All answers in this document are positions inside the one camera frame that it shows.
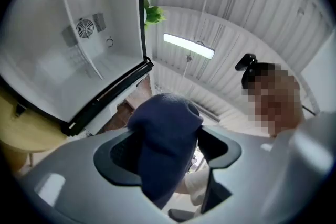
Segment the dark blue fabric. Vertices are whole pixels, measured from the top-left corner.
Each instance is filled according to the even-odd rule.
[[[168,93],[153,96],[129,119],[128,128],[144,133],[138,160],[142,191],[160,209],[189,167],[202,122],[190,101]]]

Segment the ceiling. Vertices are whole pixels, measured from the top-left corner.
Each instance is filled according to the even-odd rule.
[[[304,105],[319,112],[301,71],[334,26],[324,0],[152,0],[166,21],[146,32],[152,47],[157,92],[180,93],[230,130],[267,135],[248,116],[251,107],[241,91],[242,72],[235,64],[245,53],[281,64],[301,85]],[[163,33],[201,41],[215,50],[212,60],[163,41]]]

